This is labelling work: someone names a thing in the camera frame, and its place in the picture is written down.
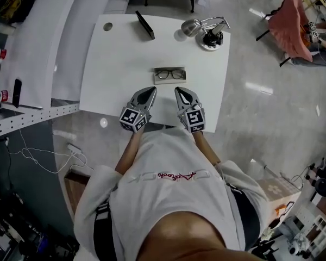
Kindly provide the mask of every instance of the white shelf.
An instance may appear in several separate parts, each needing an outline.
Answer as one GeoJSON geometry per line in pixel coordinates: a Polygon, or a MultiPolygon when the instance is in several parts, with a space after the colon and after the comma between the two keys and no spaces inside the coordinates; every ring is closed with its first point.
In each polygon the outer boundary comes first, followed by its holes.
{"type": "Polygon", "coordinates": [[[0,90],[12,94],[15,79],[19,78],[22,81],[20,104],[50,108],[55,60],[73,2],[36,0],[26,20],[8,36],[0,90]]]}
{"type": "Polygon", "coordinates": [[[124,14],[129,0],[75,0],[57,54],[52,98],[79,101],[94,25],[103,13],[124,14]]]}

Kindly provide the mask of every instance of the metal frame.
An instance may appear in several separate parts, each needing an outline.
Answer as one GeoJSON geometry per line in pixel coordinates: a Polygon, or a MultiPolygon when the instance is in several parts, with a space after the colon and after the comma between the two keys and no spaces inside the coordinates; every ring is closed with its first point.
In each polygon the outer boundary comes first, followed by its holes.
{"type": "Polygon", "coordinates": [[[0,120],[0,136],[8,134],[17,129],[25,128],[40,122],[53,118],[64,116],[79,111],[79,104],[62,105],[60,107],[51,107],[46,110],[34,110],[27,113],[18,114],[0,120]]]}

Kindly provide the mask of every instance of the white table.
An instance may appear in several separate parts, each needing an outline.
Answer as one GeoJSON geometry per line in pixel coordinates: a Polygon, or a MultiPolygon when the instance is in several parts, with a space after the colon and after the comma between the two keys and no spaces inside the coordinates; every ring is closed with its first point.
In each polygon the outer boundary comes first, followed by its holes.
{"type": "Polygon", "coordinates": [[[224,32],[217,51],[205,51],[194,38],[178,41],[183,20],[144,16],[155,40],[136,15],[101,15],[91,39],[83,82],[80,109],[119,116],[132,95],[153,86],[153,68],[184,66],[187,82],[156,85],[157,97],[150,110],[150,122],[182,127],[177,118],[177,86],[194,91],[205,109],[206,131],[215,132],[227,72],[230,33],[224,32]],[[111,22],[113,28],[104,31],[111,22]]]}

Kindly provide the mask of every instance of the person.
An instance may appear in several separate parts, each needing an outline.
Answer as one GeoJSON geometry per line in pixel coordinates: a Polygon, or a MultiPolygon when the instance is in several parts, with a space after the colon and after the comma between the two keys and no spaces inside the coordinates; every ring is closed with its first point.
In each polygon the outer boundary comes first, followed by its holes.
{"type": "Polygon", "coordinates": [[[99,260],[255,261],[245,251],[268,210],[257,182],[222,163],[202,132],[140,129],[115,169],[96,167],[74,232],[99,260]]]}
{"type": "MultiPolygon", "coordinates": [[[[315,26],[317,29],[326,29],[326,21],[318,23],[315,26]]],[[[314,38],[313,43],[308,46],[308,49],[310,52],[317,52],[312,56],[312,62],[309,62],[301,57],[296,57],[291,59],[291,63],[294,65],[309,67],[326,66],[326,34],[319,34],[318,38],[314,38]]]]}

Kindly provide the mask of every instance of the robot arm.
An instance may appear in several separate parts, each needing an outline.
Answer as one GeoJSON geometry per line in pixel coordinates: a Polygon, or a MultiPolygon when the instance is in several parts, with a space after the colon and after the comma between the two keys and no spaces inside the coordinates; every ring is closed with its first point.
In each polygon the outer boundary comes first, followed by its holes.
{"type": "Polygon", "coordinates": [[[175,97],[178,103],[178,117],[189,133],[205,129],[204,108],[196,93],[187,88],[176,87],[175,97]]]}
{"type": "Polygon", "coordinates": [[[157,95],[156,87],[146,87],[134,93],[120,115],[122,128],[137,133],[151,119],[150,108],[157,95]]]}

